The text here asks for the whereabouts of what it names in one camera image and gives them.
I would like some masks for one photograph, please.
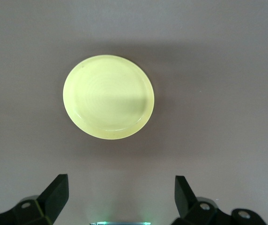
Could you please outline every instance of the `yellow disc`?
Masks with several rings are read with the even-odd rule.
[[[102,139],[120,139],[139,131],[154,108],[154,91],[146,74],[133,62],[98,55],[69,73],[63,101],[81,130]]]

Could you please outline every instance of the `circular hole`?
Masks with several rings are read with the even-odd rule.
[[[22,204],[22,209],[25,209],[29,206],[31,206],[31,204],[29,202],[26,202],[26,203]]]
[[[246,211],[239,211],[238,214],[239,214],[242,218],[244,218],[244,219],[249,219],[249,218],[251,218],[251,215],[248,214]]]

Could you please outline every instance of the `screw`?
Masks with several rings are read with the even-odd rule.
[[[22,209],[25,209],[27,207],[29,207],[31,204],[29,202],[26,202],[22,205]]]
[[[248,214],[246,211],[239,211],[238,215],[240,215],[243,219],[251,218],[250,214]]]
[[[209,206],[207,203],[201,203],[201,204],[200,204],[200,207],[201,207],[203,210],[209,210],[209,209],[210,209],[210,206]]]

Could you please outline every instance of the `black plastic bracket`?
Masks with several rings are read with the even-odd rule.
[[[209,201],[198,201],[184,176],[176,176],[175,202],[180,218],[172,225],[266,225],[251,210],[235,209],[230,216]]]
[[[68,200],[68,176],[60,174],[36,199],[0,214],[0,225],[52,225]]]

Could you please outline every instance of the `gray surface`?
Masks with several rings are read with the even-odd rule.
[[[62,101],[69,71],[104,53],[155,90],[149,123],[123,140],[83,133]],[[176,174],[268,223],[268,1],[0,1],[0,211],[59,173],[57,225],[168,225]]]

